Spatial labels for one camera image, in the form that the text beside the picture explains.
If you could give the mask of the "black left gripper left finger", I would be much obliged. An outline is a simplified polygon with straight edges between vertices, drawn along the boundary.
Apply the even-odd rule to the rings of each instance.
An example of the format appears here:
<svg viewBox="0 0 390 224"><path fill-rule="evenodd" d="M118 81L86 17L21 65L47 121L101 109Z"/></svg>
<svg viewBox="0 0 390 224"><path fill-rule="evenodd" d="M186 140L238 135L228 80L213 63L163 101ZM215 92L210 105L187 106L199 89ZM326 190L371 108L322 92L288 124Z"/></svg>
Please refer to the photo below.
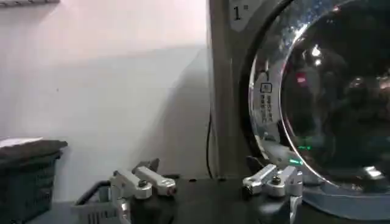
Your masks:
<svg viewBox="0 0 390 224"><path fill-rule="evenodd" d="M176 181L160 175L158 171L160 159L141 161L131 170L115 170L110 177L110 185L114 198L131 198L145 200L153 195L173 197L177 192Z"/></svg>

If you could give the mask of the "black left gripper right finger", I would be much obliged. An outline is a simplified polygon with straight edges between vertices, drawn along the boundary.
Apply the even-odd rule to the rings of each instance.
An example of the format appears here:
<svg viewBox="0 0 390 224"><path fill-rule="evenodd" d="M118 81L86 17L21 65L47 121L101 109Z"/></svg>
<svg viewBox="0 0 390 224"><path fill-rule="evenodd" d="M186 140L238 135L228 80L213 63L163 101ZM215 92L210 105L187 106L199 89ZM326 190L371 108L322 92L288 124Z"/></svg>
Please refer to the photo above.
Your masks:
<svg viewBox="0 0 390 224"><path fill-rule="evenodd" d="M259 159L246 157L251 175L243 178L242 190L247 197L266 194L270 197L301 197L303 195L303 173L294 166L279 169L275 164L263 166Z"/></svg>

